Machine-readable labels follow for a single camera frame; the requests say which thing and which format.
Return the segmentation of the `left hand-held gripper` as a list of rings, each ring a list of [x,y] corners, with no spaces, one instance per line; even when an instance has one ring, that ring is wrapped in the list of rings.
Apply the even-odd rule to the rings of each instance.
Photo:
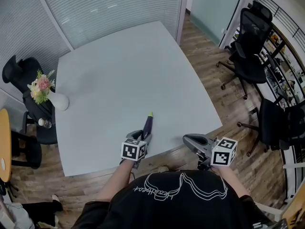
[[[146,149],[151,142],[152,134],[148,134],[145,141],[141,141],[137,139],[142,138],[142,130],[136,130],[128,133],[126,138],[121,146],[121,159],[133,161],[133,168],[138,168],[147,154]]]

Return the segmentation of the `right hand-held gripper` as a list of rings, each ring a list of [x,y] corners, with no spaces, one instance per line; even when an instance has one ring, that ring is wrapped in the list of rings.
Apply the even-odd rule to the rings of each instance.
[[[208,170],[212,166],[229,167],[238,146],[238,141],[227,137],[210,142],[210,138],[203,134],[186,134],[183,143],[198,155],[199,170]]]

